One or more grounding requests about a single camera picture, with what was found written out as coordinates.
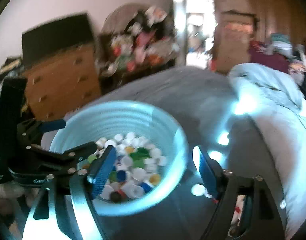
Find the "person left hand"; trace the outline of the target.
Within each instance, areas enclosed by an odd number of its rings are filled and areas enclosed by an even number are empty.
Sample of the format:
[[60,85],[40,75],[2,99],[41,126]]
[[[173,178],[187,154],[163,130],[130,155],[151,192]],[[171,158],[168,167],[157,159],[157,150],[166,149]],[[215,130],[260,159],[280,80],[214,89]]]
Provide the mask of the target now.
[[22,196],[25,197],[27,206],[31,207],[38,192],[38,188],[24,188],[14,181],[0,184],[0,214],[9,215],[14,213],[11,200],[16,200]]

